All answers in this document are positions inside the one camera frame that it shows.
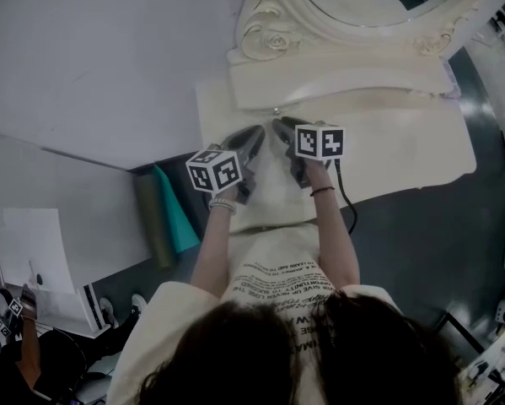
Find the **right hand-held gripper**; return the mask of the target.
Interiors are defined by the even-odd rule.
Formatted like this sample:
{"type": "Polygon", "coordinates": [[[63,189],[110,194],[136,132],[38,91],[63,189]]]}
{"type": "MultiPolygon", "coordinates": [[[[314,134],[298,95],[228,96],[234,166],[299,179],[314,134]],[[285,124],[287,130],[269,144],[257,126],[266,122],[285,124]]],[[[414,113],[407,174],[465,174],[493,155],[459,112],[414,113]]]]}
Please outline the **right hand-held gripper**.
{"type": "Polygon", "coordinates": [[[272,129],[287,145],[291,161],[290,172],[299,186],[310,186],[305,160],[322,162],[325,166],[341,159],[345,153],[346,129],[332,125],[315,125],[291,116],[275,118],[272,129]]]}

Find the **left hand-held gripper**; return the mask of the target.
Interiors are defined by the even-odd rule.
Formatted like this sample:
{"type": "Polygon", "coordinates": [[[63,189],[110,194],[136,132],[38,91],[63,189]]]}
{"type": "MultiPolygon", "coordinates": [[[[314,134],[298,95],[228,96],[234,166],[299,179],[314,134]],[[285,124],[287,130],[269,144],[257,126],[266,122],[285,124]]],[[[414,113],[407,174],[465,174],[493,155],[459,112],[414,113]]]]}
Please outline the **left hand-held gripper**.
{"type": "Polygon", "coordinates": [[[255,188],[254,173],[245,167],[259,153],[264,139],[264,127],[253,125],[229,134],[218,144],[220,149],[197,152],[185,162],[193,188],[216,195],[236,186],[236,202],[245,205],[255,188]]]}

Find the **cream ornate dressing table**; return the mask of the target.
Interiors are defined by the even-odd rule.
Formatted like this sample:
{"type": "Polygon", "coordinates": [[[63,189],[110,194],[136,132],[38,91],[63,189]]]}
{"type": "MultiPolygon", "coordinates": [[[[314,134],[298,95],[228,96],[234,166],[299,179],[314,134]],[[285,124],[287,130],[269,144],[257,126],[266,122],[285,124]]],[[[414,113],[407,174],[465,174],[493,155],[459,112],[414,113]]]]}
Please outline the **cream ornate dressing table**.
{"type": "MultiPolygon", "coordinates": [[[[229,71],[200,82],[196,102],[204,144],[251,126],[269,126],[274,115],[243,112],[229,71]]],[[[472,173],[474,150],[459,104],[442,95],[390,88],[355,89],[303,100],[290,115],[347,131],[341,161],[340,205],[392,192],[438,186],[472,173]]]]}

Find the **person's right forearm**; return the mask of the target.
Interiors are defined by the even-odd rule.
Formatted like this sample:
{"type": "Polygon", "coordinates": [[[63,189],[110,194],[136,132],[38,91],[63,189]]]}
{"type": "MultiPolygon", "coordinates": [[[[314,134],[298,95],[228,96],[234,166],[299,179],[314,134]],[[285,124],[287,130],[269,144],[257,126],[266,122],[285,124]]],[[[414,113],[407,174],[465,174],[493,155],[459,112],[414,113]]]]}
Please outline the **person's right forearm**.
{"type": "Polygon", "coordinates": [[[335,191],[322,192],[313,199],[319,231],[321,269],[337,289],[359,285],[361,280],[357,254],[338,208],[335,191]]]}

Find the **person's left forearm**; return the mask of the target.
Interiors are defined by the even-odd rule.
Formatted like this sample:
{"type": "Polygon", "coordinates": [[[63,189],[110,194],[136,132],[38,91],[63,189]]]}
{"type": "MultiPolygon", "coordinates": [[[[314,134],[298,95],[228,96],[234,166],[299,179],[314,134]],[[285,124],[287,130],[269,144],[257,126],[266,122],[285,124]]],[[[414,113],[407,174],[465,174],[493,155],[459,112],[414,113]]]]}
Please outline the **person's left forearm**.
{"type": "Polygon", "coordinates": [[[215,297],[221,298],[228,287],[228,240],[233,210],[228,202],[234,202],[237,188],[231,187],[218,194],[224,205],[211,208],[207,229],[194,266],[190,284],[215,297]]]}

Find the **person's right hand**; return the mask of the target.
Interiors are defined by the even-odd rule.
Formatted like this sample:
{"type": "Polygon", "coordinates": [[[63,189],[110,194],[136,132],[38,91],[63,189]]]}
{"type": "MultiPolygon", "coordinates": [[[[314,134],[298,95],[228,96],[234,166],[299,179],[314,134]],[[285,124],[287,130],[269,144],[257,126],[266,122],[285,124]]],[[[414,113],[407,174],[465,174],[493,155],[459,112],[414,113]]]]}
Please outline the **person's right hand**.
{"type": "Polygon", "coordinates": [[[332,187],[331,178],[325,164],[316,160],[305,160],[306,173],[314,192],[332,187]]]}

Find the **cream carved oval mirror stand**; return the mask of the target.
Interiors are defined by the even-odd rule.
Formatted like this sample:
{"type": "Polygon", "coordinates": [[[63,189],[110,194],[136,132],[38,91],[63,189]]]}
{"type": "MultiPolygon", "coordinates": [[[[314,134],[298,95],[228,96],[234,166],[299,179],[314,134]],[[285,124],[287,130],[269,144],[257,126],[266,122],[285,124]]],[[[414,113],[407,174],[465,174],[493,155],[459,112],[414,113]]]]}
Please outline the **cream carved oval mirror stand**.
{"type": "Polygon", "coordinates": [[[228,53],[236,105],[286,105],[355,89],[440,95],[443,67],[481,0],[244,0],[228,53]]]}

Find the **teal sheet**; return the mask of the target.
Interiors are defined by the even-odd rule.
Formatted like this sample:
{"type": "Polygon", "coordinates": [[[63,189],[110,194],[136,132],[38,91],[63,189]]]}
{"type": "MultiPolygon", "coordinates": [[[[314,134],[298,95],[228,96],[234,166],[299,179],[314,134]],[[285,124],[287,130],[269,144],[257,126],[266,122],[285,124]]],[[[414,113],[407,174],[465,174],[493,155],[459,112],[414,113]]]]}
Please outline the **teal sheet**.
{"type": "Polygon", "coordinates": [[[200,240],[185,215],[168,176],[157,165],[154,166],[154,174],[158,177],[160,183],[164,214],[169,225],[175,252],[180,254],[192,247],[198,246],[200,240]]]}

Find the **person's cream printed shirt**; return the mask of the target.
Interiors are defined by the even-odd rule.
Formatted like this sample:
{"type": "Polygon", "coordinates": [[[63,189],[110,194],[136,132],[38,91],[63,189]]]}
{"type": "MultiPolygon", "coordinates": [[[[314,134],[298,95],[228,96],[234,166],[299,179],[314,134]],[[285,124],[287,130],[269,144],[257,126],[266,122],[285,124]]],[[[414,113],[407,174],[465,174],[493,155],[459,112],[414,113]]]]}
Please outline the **person's cream printed shirt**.
{"type": "Polygon", "coordinates": [[[411,323],[384,289],[337,289],[319,257],[312,224],[229,235],[223,296],[162,283],[108,405],[409,405],[411,323]]]}

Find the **olive green rolled mat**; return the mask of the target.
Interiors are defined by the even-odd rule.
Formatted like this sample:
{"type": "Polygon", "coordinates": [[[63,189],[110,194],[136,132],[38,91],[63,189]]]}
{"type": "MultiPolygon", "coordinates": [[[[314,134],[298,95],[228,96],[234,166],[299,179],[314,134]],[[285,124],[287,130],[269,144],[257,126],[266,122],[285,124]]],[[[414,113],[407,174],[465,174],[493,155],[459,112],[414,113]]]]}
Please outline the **olive green rolled mat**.
{"type": "Polygon", "coordinates": [[[154,174],[137,175],[133,182],[142,226],[152,257],[161,268],[173,267],[176,253],[158,177],[154,174]]]}

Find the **lavender plastic packet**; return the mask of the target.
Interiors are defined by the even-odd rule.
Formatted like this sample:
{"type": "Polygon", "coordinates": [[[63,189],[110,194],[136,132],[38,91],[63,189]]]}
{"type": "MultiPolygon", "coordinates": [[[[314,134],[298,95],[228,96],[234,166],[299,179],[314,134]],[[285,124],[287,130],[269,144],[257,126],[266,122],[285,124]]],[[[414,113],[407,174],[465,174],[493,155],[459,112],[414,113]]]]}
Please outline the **lavender plastic packet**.
{"type": "Polygon", "coordinates": [[[459,100],[462,94],[459,83],[455,77],[454,71],[448,61],[443,61],[443,67],[449,77],[449,81],[452,84],[452,89],[447,93],[443,93],[442,97],[450,100],[459,100]]]}

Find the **white shelf board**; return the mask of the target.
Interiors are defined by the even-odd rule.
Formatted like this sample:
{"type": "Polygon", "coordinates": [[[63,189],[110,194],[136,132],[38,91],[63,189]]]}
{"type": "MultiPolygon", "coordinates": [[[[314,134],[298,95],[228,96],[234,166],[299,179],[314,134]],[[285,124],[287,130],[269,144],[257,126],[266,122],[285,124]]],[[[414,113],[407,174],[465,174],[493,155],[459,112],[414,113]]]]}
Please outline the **white shelf board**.
{"type": "Polygon", "coordinates": [[[38,322],[85,338],[97,338],[110,329],[90,283],[64,294],[35,290],[38,322]]]}

